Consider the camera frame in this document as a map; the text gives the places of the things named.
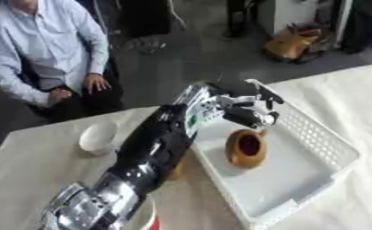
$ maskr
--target gray floor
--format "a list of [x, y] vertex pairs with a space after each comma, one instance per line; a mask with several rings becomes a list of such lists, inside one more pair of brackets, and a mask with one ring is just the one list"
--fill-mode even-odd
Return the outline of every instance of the gray floor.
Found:
[[[372, 64], [372, 49], [352, 56], [333, 51], [302, 66], [276, 63], [261, 54], [266, 36], [255, 26], [241, 39], [221, 36], [225, 28], [223, 1], [178, 0], [175, 4], [188, 23], [188, 30], [174, 29], [164, 36], [166, 49], [152, 56], [132, 50], [117, 51], [128, 108], [171, 102], [187, 84], [198, 80], [256, 78], [273, 83]], [[42, 119], [0, 92], [0, 143], [12, 130], [41, 124]]]

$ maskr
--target white plastic basket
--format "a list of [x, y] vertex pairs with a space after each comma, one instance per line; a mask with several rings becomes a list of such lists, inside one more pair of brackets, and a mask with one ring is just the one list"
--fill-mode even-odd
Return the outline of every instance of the white plastic basket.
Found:
[[297, 212], [359, 159], [348, 142], [291, 103], [275, 104], [274, 110], [280, 118], [270, 128], [269, 151], [257, 168], [244, 170], [227, 161], [226, 139], [246, 127], [221, 118], [199, 131], [193, 147], [246, 229], [266, 229]]

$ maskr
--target man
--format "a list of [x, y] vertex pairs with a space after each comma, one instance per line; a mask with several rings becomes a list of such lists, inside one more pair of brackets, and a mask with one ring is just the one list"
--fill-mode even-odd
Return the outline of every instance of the man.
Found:
[[[1, 0], [0, 87], [46, 108], [50, 121], [120, 109], [118, 80], [102, 75], [108, 57], [106, 35], [75, 0]], [[19, 78], [23, 59], [39, 89]]]

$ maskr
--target red cup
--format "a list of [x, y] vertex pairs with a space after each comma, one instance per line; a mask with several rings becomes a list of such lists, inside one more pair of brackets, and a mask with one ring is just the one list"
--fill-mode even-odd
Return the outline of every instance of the red cup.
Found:
[[154, 201], [147, 196], [136, 214], [128, 221], [123, 230], [160, 230], [159, 217], [156, 214]]

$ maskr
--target robotic arm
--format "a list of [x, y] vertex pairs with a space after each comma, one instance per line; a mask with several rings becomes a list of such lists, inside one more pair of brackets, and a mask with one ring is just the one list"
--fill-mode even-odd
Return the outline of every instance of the robotic arm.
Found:
[[[270, 112], [254, 108], [256, 101], [265, 101]], [[146, 195], [165, 182], [199, 128], [217, 117], [265, 128], [279, 117], [272, 111], [274, 102], [283, 100], [256, 81], [190, 85], [174, 104], [158, 108], [131, 133], [116, 163], [92, 188], [75, 182], [60, 191], [45, 208], [40, 229], [121, 229]]]

